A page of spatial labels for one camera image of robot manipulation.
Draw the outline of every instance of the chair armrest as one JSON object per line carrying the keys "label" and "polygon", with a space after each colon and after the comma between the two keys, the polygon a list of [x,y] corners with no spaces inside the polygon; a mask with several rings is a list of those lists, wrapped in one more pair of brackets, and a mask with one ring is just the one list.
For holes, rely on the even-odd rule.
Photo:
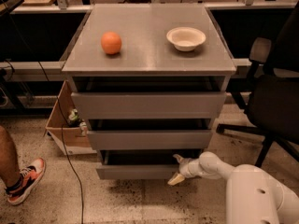
{"label": "chair armrest", "polygon": [[252,63],[264,64],[267,61],[271,46],[271,40],[261,37],[256,38],[250,51],[249,60]]}

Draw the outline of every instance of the orange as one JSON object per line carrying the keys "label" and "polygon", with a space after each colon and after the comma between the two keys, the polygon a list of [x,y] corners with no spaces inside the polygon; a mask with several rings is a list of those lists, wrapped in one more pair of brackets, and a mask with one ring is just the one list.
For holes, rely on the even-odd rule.
{"label": "orange", "polygon": [[114,32],[106,32],[101,37],[101,46],[104,53],[113,55],[121,50],[121,37]]}

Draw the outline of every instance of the concrete floor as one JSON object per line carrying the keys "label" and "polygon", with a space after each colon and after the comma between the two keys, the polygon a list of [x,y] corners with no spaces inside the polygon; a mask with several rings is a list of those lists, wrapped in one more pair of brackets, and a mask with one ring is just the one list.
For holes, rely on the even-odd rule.
{"label": "concrete floor", "polygon": [[[46,173],[28,199],[19,206],[0,198],[0,223],[80,223],[80,187],[66,156],[44,135],[47,118],[7,117],[0,123],[11,133],[25,166],[36,157],[47,162]],[[235,105],[225,105],[219,122],[248,124]],[[261,137],[230,133],[213,134],[208,150],[224,161],[253,164],[260,151]],[[116,224],[222,224],[225,223],[225,182],[189,179],[174,187],[167,180],[100,180],[95,172],[95,154],[71,156],[81,179],[84,223]],[[274,145],[263,169],[299,195],[299,163]]]}

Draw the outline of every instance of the black chair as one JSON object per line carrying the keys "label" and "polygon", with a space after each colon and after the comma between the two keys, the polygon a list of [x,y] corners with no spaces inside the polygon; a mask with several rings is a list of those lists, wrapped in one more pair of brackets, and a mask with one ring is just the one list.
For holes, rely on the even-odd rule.
{"label": "black chair", "polygon": [[[245,114],[255,127],[219,124],[217,133],[233,130],[264,136],[263,148],[255,163],[257,167],[262,166],[273,142],[277,142],[299,161],[299,152],[294,148],[294,145],[299,144],[299,79],[278,77],[275,74],[278,68],[297,72],[299,77],[299,2],[279,32],[277,40],[272,43],[258,37],[249,59],[251,67],[247,82],[252,92],[248,102],[241,101],[239,107],[245,107]],[[255,77],[260,65],[263,66],[263,74]]]}

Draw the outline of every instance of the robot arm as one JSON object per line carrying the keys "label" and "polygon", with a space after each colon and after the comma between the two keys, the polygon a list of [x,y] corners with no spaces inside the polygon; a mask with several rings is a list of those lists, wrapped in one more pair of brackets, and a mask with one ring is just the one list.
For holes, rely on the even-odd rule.
{"label": "robot arm", "polygon": [[195,176],[227,181],[227,224],[295,224],[299,220],[299,198],[262,169],[252,165],[234,167],[211,152],[204,152],[198,159],[175,158],[179,169],[169,185]]}

